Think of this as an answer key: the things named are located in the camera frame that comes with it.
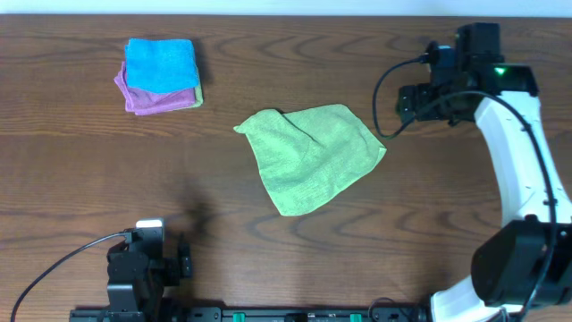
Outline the green microfiber cloth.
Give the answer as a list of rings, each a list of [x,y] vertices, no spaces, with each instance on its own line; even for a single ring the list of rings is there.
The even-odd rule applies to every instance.
[[[317,210],[372,172],[387,151],[342,104],[286,114],[265,109],[234,130],[246,136],[281,216]]]

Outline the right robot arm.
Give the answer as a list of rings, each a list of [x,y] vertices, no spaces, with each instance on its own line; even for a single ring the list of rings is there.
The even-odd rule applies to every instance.
[[[500,27],[460,27],[454,47],[431,43],[427,83],[400,89],[404,125],[475,123],[491,155],[500,230],[475,252],[468,277],[430,300],[434,321],[520,321],[530,309],[571,300],[571,202],[543,133],[530,67],[508,64]]]

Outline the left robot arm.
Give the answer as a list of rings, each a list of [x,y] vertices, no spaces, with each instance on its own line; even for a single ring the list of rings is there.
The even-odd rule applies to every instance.
[[[188,311],[164,297],[164,289],[192,277],[190,247],[182,241],[174,258],[162,246],[139,249],[123,241],[107,253],[109,305],[96,321],[185,321]]]

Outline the purple folded cloth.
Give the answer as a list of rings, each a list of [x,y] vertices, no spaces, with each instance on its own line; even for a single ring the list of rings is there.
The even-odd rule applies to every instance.
[[[114,77],[114,82],[125,99],[125,111],[135,115],[151,115],[189,109],[195,103],[195,90],[185,89],[167,94],[156,94],[127,85],[125,62]]]

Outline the yellow-green bottom folded cloth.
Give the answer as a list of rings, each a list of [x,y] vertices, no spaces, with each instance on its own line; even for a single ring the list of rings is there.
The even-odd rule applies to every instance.
[[[194,90],[195,90],[195,103],[191,106],[191,108],[201,107],[204,103],[202,83],[201,83],[199,71],[197,71],[197,76],[198,76],[198,85],[194,88]]]

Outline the blue folded cloth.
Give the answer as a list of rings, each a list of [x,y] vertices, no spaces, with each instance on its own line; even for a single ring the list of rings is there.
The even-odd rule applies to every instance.
[[[193,89],[200,83],[195,48],[188,39],[131,38],[125,46],[126,82],[156,94]]]

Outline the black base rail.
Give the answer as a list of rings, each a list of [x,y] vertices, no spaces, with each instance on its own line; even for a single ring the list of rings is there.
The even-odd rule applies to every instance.
[[[218,307],[161,309],[157,316],[109,309],[74,309],[69,322],[430,322],[421,307],[382,306],[373,309],[222,309]]]

